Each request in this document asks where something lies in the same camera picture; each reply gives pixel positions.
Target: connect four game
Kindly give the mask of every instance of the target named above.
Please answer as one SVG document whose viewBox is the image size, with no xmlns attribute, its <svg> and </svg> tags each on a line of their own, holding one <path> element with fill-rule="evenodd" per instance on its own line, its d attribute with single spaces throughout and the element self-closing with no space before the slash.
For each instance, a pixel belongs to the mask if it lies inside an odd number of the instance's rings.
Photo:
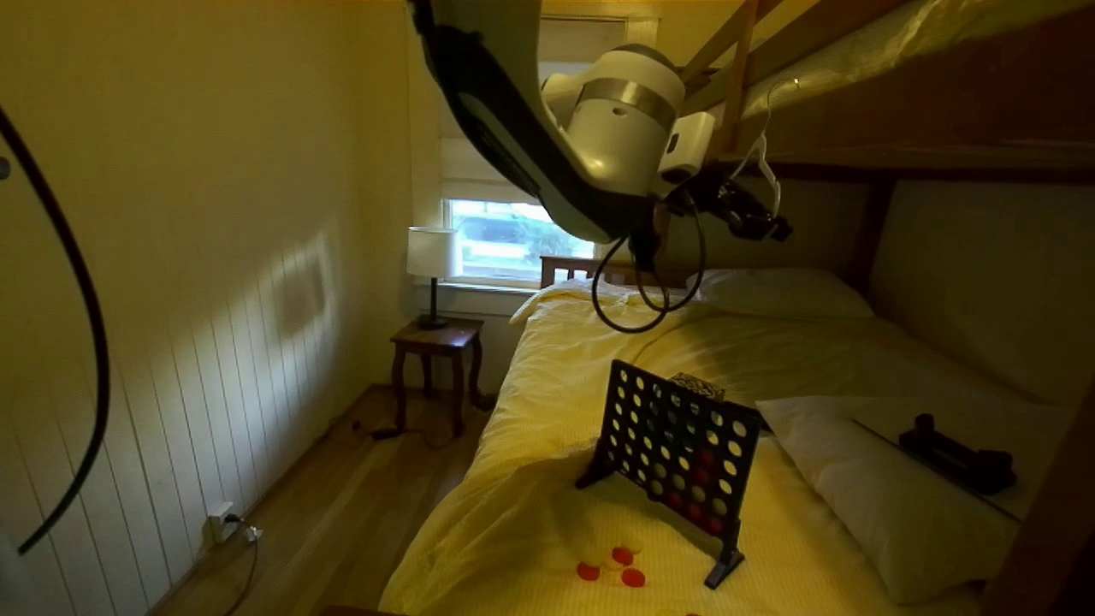
<svg viewBox="0 0 1095 616">
<path fill-rule="evenodd" d="M 742 560 L 739 508 L 760 414 L 613 361 L 604 418 L 577 490 L 622 471 L 695 526 L 720 539 L 708 590 Z"/>
</svg>

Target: bed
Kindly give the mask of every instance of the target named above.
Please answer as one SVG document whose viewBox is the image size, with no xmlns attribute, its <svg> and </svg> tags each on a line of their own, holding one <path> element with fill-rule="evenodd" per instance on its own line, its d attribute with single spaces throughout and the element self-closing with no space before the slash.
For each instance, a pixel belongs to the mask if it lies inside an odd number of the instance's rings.
<svg viewBox="0 0 1095 616">
<path fill-rule="evenodd" d="M 602 285 L 602 304 L 647 316 L 626 285 Z M 1064 411 L 938 355 L 807 267 L 710 272 L 643 337 L 604 329 L 577 277 L 513 323 L 476 463 L 392 573 L 389 612 L 978 612 L 1064 433 Z M 705 385 L 774 428 L 747 479 L 747 565 L 718 590 L 705 590 L 718 540 L 626 477 L 574 490 L 613 361 Z M 924 406 L 954 439 L 1012 453 L 1020 484 L 974 501 L 896 453 L 885 435 Z"/>
<path fill-rule="evenodd" d="M 720 161 L 767 132 L 784 168 L 1092 180 L 1092 28 L 1092 0 L 747 0 L 685 75 Z"/>
</svg>

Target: black cable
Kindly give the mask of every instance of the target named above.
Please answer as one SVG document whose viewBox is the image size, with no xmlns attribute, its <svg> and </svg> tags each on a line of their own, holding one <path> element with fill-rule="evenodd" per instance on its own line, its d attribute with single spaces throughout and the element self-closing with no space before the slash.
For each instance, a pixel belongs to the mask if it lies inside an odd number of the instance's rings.
<svg viewBox="0 0 1095 616">
<path fill-rule="evenodd" d="M 246 596 L 249 596 L 249 590 L 253 590 L 253 575 L 255 575 L 255 569 L 259 569 L 259 540 L 253 539 L 244 539 L 246 540 L 246 549 L 249 549 L 249 569 L 246 569 L 246 581 L 244 581 L 244 592 L 236 596 L 236 601 L 224 608 L 224 616 L 232 616 L 244 601 L 246 601 Z"/>
<path fill-rule="evenodd" d="M 679 312 L 685 304 L 690 304 L 690 299 L 699 293 L 699 286 L 702 286 L 702 281 L 705 281 L 705 272 L 708 272 L 708 242 L 705 242 L 705 228 L 702 228 L 702 224 L 699 224 L 699 213 L 690 210 L 687 217 L 690 217 L 690 224 L 695 224 L 695 236 L 699 236 L 699 273 L 695 273 L 690 286 L 685 290 L 685 299 L 679 299 L 679 301 L 670 301 L 670 293 L 666 293 L 663 281 L 657 277 L 657 272 L 647 272 L 647 273 L 653 273 L 653 285 L 659 286 L 659 299 L 663 299 L 659 304 L 653 304 L 653 299 L 647 293 L 647 285 L 643 285 L 643 272 L 636 267 L 641 299 L 643 299 L 643 304 L 647 304 L 651 312 L 657 312 L 651 323 L 643 323 L 643 324 L 620 324 L 620 323 L 613 323 L 613 318 L 604 316 L 604 309 L 602 309 L 602 301 L 600 301 L 600 281 L 602 281 L 609 259 L 616 256 L 616 251 L 622 248 L 622 239 L 616 239 L 616 242 L 609 248 L 609 253 L 594 265 L 590 290 L 587 290 L 587 293 L 590 293 L 594 316 L 600 316 L 609 329 L 616 329 L 616 331 L 651 331 L 651 329 L 657 329 L 670 312 Z"/>
<path fill-rule="evenodd" d="M 8 119 L 2 105 L 0 105 L 0 132 L 2 142 L 10 145 L 10 154 L 20 161 L 38 201 L 43 204 L 49 213 L 49 224 L 56 226 L 60 248 L 66 248 L 66 256 L 69 256 L 69 267 L 73 267 L 73 277 L 79 285 L 79 293 L 81 293 L 81 309 L 87 316 L 87 329 L 92 329 L 92 354 L 97 354 L 97 428 L 92 428 L 92 439 L 87 439 L 87 450 L 69 484 L 69 490 L 60 492 L 60 501 L 56 502 L 56 509 L 38 523 L 38 531 L 20 544 L 20 556 L 28 556 L 60 516 L 66 509 L 73 508 L 73 501 L 79 498 L 81 484 L 87 479 L 92 464 L 97 464 L 97 454 L 102 450 L 102 439 L 107 439 L 107 425 L 108 425 L 108 345 L 107 345 L 107 323 L 102 323 L 102 309 L 100 309 L 100 293 L 97 293 L 97 285 L 92 285 L 92 273 L 81 259 L 81 251 L 69 228 L 69 220 L 60 213 L 60 201 L 56 200 L 56 192 L 49 187 L 41 168 L 33 164 L 28 145 L 20 142 L 18 128 Z"/>
<path fill-rule="evenodd" d="M 643 324 L 620 324 L 620 323 L 613 323 L 609 316 L 604 316 L 604 309 L 602 309 L 602 301 L 600 301 L 600 281 L 602 281 L 602 273 L 604 273 L 604 267 L 609 267 L 609 259 L 616 256 L 616 251 L 622 248 L 622 239 L 616 239 L 613 248 L 609 248 L 609 253 L 594 265 L 594 273 L 590 273 L 590 290 L 587 290 L 587 299 L 590 299 L 590 309 L 594 309 L 594 316 L 609 324 L 609 329 L 616 329 L 616 331 L 651 331 L 651 329 L 657 329 L 659 324 L 659 318 L 666 316 L 666 312 L 653 312 L 653 318 L 651 323 L 643 323 Z"/>
<path fill-rule="evenodd" d="M 659 285 L 659 277 L 657 277 L 657 286 L 659 286 L 659 299 L 663 299 L 659 304 L 651 301 L 651 293 L 647 293 L 647 286 L 643 286 L 643 281 L 641 281 L 641 293 L 643 293 L 647 309 L 653 309 L 653 312 L 679 312 L 679 309 L 699 293 L 699 286 L 702 286 L 702 281 L 705 281 L 705 272 L 708 272 L 708 236 L 705 236 L 705 226 L 699 224 L 699 213 L 687 213 L 687 217 L 690 217 L 695 248 L 699 248 L 695 281 L 690 281 L 690 286 L 685 290 L 685 299 L 674 301 L 674 304 L 666 304 L 666 286 Z"/>
</svg>

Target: wooden floor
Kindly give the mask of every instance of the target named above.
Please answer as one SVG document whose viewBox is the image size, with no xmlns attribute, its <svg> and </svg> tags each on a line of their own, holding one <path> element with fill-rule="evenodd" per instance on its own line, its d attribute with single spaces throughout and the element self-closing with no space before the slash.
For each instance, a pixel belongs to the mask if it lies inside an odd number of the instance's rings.
<svg viewBox="0 0 1095 616">
<path fill-rule="evenodd" d="M 377 608 L 426 509 L 472 463 L 486 414 L 466 403 L 466 435 L 451 439 L 449 398 L 410 398 L 407 435 L 371 443 L 392 398 L 369 390 L 249 512 L 259 549 L 207 552 L 157 616 L 219 616 L 255 575 L 236 612 L 367 612 Z"/>
</svg>

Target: robotic arm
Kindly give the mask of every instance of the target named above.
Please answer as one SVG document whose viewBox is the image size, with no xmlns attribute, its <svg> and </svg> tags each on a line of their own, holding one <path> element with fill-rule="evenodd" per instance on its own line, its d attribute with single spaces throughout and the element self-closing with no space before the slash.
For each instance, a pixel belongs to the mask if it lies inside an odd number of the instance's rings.
<svg viewBox="0 0 1095 616">
<path fill-rule="evenodd" d="M 757 200 L 725 200 L 725 175 L 699 175 L 714 119 L 679 117 L 685 81 L 653 48 L 616 48 L 581 79 L 548 79 L 541 94 L 538 0 L 410 4 L 426 70 L 466 136 L 564 234 L 626 236 L 636 265 L 653 267 L 653 204 L 666 200 L 670 213 L 714 213 L 735 236 L 791 228 Z"/>
</svg>

